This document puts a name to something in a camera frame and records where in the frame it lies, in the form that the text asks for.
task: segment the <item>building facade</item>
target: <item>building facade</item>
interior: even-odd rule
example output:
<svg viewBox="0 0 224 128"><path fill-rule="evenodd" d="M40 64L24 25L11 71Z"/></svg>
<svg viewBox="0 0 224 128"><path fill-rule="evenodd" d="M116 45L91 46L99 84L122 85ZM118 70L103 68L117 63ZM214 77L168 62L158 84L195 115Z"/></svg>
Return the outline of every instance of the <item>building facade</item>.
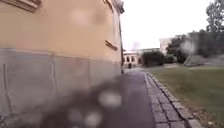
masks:
<svg viewBox="0 0 224 128"><path fill-rule="evenodd" d="M123 53L123 62L124 68L131 68L138 67L141 64L141 56L137 51L128 51Z"/></svg>
<svg viewBox="0 0 224 128"><path fill-rule="evenodd" d="M0 115L121 74L119 0L0 0Z"/></svg>
<svg viewBox="0 0 224 128"><path fill-rule="evenodd" d="M159 48L139 49L123 52L123 68L134 68L142 65L142 54L144 52L160 51Z"/></svg>

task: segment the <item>tree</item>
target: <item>tree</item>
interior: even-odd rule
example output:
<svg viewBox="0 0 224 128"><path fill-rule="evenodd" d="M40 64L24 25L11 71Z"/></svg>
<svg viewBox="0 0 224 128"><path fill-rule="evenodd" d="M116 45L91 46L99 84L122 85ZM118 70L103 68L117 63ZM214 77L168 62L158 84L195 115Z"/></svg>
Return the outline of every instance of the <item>tree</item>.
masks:
<svg viewBox="0 0 224 128"><path fill-rule="evenodd" d="M144 52L142 54L142 61L143 61L143 66L145 67L163 65L165 61L165 57L163 53L159 51Z"/></svg>
<svg viewBox="0 0 224 128"><path fill-rule="evenodd" d="M187 55L181 50L181 45L187 40L186 35L179 35L171 40L171 44L167 47L167 54L173 55L177 58L178 63L184 63Z"/></svg>
<svg viewBox="0 0 224 128"><path fill-rule="evenodd" d="M224 20L224 3L223 0L215 0L213 3L210 3L206 9L208 15L207 31L209 32L223 32L224 27L222 25Z"/></svg>

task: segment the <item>window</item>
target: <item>window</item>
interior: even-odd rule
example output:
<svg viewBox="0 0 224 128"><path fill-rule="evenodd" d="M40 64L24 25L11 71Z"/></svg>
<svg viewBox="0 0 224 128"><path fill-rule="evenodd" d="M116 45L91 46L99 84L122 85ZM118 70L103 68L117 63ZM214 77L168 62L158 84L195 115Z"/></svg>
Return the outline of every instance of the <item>window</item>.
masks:
<svg viewBox="0 0 224 128"><path fill-rule="evenodd" d="M131 57L131 62L134 62L135 61L135 58L134 56Z"/></svg>
<svg viewBox="0 0 224 128"><path fill-rule="evenodd" d="M40 0L0 0L4 3L16 6L29 12L35 12L40 6Z"/></svg>
<svg viewBox="0 0 224 128"><path fill-rule="evenodd" d="M130 59L129 59L129 57L127 57L127 62L130 62Z"/></svg>

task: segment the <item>pathway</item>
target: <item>pathway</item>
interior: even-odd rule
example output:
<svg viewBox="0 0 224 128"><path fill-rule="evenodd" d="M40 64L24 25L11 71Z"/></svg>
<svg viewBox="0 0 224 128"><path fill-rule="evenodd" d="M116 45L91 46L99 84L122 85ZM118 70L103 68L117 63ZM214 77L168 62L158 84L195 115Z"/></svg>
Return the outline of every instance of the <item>pathway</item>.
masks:
<svg viewBox="0 0 224 128"><path fill-rule="evenodd" d="M135 70L51 113L0 117L0 128L202 128L151 74Z"/></svg>

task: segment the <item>grass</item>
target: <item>grass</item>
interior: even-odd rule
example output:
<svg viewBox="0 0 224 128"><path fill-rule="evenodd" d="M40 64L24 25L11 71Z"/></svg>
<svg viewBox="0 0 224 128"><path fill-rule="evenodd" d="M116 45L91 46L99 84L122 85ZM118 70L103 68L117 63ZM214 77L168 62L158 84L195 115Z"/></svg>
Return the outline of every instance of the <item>grass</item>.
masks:
<svg viewBox="0 0 224 128"><path fill-rule="evenodd" d="M150 72L204 123L212 120L212 128L224 127L224 68L155 68Z"/></svg>

